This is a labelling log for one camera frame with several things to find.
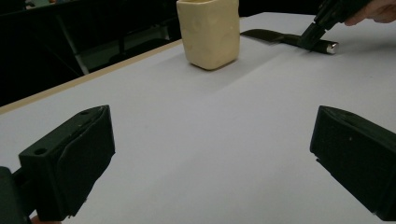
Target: hand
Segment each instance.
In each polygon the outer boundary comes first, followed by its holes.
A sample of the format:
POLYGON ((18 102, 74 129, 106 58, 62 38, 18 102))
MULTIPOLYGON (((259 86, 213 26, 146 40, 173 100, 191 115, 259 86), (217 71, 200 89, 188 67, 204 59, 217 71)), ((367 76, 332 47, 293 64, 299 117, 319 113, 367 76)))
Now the hand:
POLYGON ((38 216, 32 218, 32 224, 62 224, 60 221, 49 221, 49 222, 42 222, 38 219, 38 216))
POLYGON ((396 0, 372 0, 355 15, 345 21, 345 25, 356 25, 364 19, 373 19, 380 23, 396 20, 396 0))

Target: table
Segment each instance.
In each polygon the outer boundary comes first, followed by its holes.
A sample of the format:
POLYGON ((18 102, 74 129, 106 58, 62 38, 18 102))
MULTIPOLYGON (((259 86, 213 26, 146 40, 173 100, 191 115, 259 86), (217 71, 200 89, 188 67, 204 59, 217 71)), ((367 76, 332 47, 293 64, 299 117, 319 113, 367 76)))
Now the table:
MULTIPOLYGON (((301 34, 312 16, 262 13, 241 31, 301 34)), ((320 105, 396 131, 396 24, 337 24, 333 56, 241 37, 207 72, 180 43, 4 106, 0 164, 77 112, 110 105, 116 155, 64 223, 382 223, 315 161, 320 105)))

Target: white tabletop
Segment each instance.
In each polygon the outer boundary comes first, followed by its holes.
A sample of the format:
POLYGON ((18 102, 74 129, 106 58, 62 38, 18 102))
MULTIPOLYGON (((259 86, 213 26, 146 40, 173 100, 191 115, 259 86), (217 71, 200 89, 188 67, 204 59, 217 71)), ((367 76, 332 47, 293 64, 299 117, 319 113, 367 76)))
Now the white tabletop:
MULTIPOLYGON (((251 28, 300 35, 313 16, 263 13, 251 28)), ((207 72, 181 45, 0 116, 0 164, 77 112, 110 105, 116 154, 79 224, 382 223, 316 162, 320 105, 396 132, 396 23, 336 24, 333 56, 241 37, 207 72)))

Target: knife blade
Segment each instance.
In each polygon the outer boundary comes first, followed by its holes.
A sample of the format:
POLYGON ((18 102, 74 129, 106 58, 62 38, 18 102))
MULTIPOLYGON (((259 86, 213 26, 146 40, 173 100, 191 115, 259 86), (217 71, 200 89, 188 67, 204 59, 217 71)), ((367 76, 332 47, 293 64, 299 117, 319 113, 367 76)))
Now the knife blade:
MULTIPOLYGON (((301 46, 299 46, 298 44, 301 38, 299 35, 282 34, 276 31, 264 29, 247 30, 245 32, 242 32, 241 35, 254 39, 264 40, 269 43, 284 43, 301 48, 301 46)), ((337 42, 320 39, 319 42, 311 50, 324 54, 335 54, 338 50, 338 47, 339 44, 337 42)))

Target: silver knife end cap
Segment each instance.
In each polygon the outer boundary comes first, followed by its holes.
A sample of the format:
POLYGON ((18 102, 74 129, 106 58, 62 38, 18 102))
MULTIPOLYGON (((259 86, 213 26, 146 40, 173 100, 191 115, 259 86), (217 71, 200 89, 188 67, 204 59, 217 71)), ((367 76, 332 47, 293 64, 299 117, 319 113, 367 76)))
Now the silver knife end cap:
POLYGON ((326 51, 327 51, 329 54, 335 54, 335 53, 338 51, 339 46, 340 46, 340 45, 339 45, 337 42, 332 43, 332 44, 330 44, 330 45, 327 46, 326 51))

